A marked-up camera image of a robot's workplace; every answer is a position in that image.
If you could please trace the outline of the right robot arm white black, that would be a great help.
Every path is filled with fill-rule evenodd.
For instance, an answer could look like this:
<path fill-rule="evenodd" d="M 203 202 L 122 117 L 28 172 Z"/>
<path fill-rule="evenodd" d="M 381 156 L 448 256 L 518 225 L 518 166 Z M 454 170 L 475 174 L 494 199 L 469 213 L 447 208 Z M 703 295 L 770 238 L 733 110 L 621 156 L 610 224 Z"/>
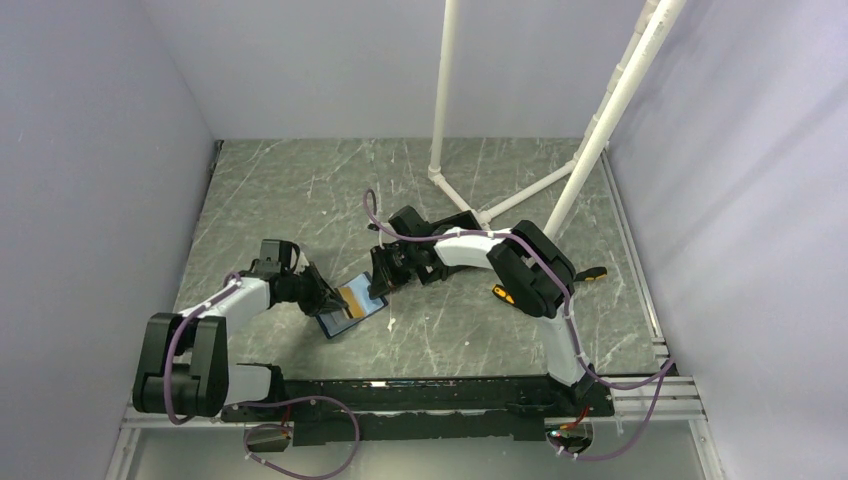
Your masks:
<path fill-rule="evenodd" d="M 533 222 L 485 231 L 469 211 L 427 221 L 405 206 L 387 230 L 392 242 L 370 251 L 371 297 L 386 296 L 413 278 L 427 285 L 466 268 L 491 270 L 498 278 L 496 295 L 538 321 L 546 369 L 558 381 L 550 391 L 555 409 L 574 415 L 588 404 L 590 391 L 582 381 L 588 362 L 572 320 L 577 272 Z"/>

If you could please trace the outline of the blue card holder wallet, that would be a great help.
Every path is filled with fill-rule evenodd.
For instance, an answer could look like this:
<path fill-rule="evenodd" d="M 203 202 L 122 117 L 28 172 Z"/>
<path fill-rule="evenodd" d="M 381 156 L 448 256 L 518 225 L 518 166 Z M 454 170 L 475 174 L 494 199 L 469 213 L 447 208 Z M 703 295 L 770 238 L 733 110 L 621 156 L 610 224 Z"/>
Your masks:
<path fill-rule="evenodd" d="M 371 298 L 372 277 L 363 272 L 337 288 L 347 306 L 315 317 L 324 336 L 333 339 L 388 306 L 385 296 Z"/>

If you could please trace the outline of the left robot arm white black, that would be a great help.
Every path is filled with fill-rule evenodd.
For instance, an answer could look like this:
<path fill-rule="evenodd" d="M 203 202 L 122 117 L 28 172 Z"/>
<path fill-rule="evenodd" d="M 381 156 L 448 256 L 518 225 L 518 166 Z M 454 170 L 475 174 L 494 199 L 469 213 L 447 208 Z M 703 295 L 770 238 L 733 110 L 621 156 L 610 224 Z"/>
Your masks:
<path fill-rule="evenodd" d="M 221 290 L 148 320 L 132 387 L 134 409 L 164 414 L 175 425 L 214 417 L 231 404 L 248 404 L 264 420 L 279 417 L 288 402 L 280 368 L 232 362 L 228 338 L 280 303 L 295 304 L 309 317 L 348 306 L 299 245 L 265 239 L 249 268 L 228 274 Z"/>

